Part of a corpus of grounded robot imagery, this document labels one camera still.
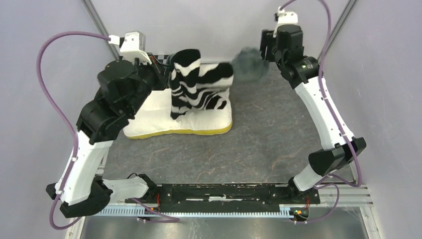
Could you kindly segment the white pillow with yellow edge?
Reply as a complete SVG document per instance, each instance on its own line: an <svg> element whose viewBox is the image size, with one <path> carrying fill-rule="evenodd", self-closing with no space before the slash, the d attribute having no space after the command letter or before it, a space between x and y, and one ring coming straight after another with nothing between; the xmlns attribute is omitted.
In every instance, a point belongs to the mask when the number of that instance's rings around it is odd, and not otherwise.
<svg viewBox="0 0 422 239"><path fill-rule="evenodd" d="M228 132L232 127L232 107L229 89L222 94L228 99L223 110L190 111L177 119L170 117L171 89L154 91L144 105L123 129L126 137L144 139L164 134L215 135Z"/></svg>

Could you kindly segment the zebra striped pillowcase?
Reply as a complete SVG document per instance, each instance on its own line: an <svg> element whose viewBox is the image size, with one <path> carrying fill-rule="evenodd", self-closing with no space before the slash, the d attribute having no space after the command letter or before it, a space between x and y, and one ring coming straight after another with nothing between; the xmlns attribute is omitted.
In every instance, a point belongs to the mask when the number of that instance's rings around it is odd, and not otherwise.
<svg viewBox="0 0 422 239"><path fill-rule="evenodd" d="M257 48L245 47L230 62L205 64L198 49L169 55L168 86L171 89L170 117L190 111L223 110L228 99L222 94L233 84L258 82L266 77L269 61Z"/></svg>

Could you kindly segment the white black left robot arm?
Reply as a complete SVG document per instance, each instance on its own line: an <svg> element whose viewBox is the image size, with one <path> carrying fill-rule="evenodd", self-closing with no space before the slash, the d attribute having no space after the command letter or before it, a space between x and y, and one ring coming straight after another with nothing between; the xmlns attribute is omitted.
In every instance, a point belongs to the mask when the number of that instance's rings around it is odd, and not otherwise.
<svg viewBox="0 0 422 239"><path fill-rule="evenodd" d="M70 157L62 178L46 187L50 198L61 201L64 217L92 216L118 201L135 198L150 203L156 198L156 184L144 174L106 180L100 173L122 129L152 91L166 87L161 63L152 54L147 57L147 63L139 57L132 62L112 61L98 73L99 90L83 106L76 123L77 155Z"/></svg>

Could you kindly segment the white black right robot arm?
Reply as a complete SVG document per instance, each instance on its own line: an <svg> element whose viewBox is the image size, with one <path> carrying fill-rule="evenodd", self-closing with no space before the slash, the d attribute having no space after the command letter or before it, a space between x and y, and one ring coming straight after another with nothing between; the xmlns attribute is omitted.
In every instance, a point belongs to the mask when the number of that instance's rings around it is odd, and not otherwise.
<svg viewBox="0 0 422 239"><path fill-rule="evenodd" d="M350 164L366 148L366 141L356 138L339 115L319 62L304 54L303 32L298 25L263 30L259 50L264 60L277 65L303 101L320 137L322 148L311 153L308 165L288 182L289 200L300 203L324 177Z"/></svg>

